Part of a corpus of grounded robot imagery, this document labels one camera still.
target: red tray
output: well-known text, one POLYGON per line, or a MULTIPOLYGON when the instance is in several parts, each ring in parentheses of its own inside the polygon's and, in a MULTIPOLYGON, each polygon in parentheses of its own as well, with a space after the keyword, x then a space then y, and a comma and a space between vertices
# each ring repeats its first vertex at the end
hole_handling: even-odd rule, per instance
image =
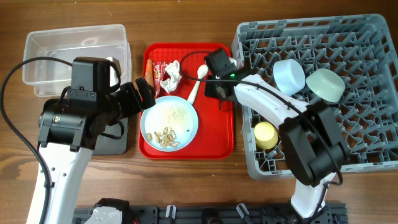
MULTIPOLYGON (((214 51, 223 48, 230 56, 227 47, 217 43, 156 43, 149 46, 144 54, 144 70, 146 61, 151 58, 154 62, 165 61, 171 63, 181 59, 196 50, 214 51)), ((183 63, 183 71, 187 75, 197 77, 197 70, 205 63, 206 54, 193 54, 183 63)), ((175 95, 187 99, 194 80, 185 78, 180 80, 175 91, 167 94, 161 89, 159 96, 175 95)), ((223 111, 219 110, 218 99, 204 95, 205 84, 201 83, 193 107, 199 119, 198 132, 192 142, 185 148, 175 152, 162 152, 154 149, 145 142, 140 130, 139 149, 149 159, 223 159, 228 157, 234 149, 234 114, 232 102, 223 102, 223 111)))

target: gray wire basket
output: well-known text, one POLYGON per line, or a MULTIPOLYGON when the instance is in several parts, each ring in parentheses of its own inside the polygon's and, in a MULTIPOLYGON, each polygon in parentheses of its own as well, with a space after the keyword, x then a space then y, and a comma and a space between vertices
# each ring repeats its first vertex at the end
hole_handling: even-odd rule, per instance
MULTIPOLYGON (((338 103, 327 102, 351 149, 342 172, 398 169, 398 60, 386 20, 378 14, 319 17, 238 25, 233 57, 239 66, 250 63, 272 86, 278 60, 298 61, 306 77, 318 68, 337 73, 346 90, 338 103)), ((305 87, 293 96, 315 103, 305 87)), ((254 126, 266 119, 243 106, 243 138, 249 175, 253 179, 293 176, 283 146, 256 147, 254 126)))

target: wooden tabletop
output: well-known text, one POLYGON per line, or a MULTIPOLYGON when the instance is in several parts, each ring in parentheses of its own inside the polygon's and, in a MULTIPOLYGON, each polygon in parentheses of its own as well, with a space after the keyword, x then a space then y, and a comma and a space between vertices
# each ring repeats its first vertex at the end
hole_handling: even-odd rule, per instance
MULTIPOLYGON (((398 43, 395 1, 112 1, 3 0, 0 5, 0 80, 21 62, 27 34, 35 30, 123 24, 131 45, 133 74, 142 74, 146 47, 154 42, 220 42, 230 47, 239 23, 303 17, 380 13, 398 43)), ((33 143, 45 98, 11 78, 5 107, 12 122, 33 143)), ((208 205, 238 202, 287 202, 294 179, 252 180, 241 135, 242 114, 235 113, 235 149, 220 161, 152 161, 137 148, 138 117, 131 119, 128 151, 95 156, 83 176, 77 207, 103 197, 133 205, 208 205)), ((0 119, 0 223, 25 223, 38 163, 0 119)), ((398 223, 398 171, 346 174, 341 187, 330 187, 327 200, 347 204, 350 223, 398 223)))

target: red plastic packet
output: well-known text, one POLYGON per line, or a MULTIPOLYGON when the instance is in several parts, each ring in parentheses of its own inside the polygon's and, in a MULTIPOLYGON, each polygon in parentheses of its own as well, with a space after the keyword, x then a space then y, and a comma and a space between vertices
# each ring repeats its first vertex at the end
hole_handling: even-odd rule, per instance
POLYGON ((159 95, 160 82, 163 80, 166 66, 167 65, 165 62, 154 63, 155 98, 157 98, 157 96, 159 95))

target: spoon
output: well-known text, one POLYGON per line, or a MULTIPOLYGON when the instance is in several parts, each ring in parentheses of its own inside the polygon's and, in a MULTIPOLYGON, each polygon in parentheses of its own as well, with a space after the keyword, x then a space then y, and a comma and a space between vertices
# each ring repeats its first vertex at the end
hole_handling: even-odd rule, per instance
MULTIPOLYGON (((209 71, 209 68, 207 67, 207 65, 200 65, 200 67, 198 68, 198 78, 204 78, 208 71, 209 71)), ((200 81, 197 81, 195 83, 195 86, 193 87, 191 93, 189 94, 187 101, 191 105, 193 105, 193 102, 195 102, 195 98, 197 97, 197 93, 199 90, 199 85, 200 85, 200 81)))

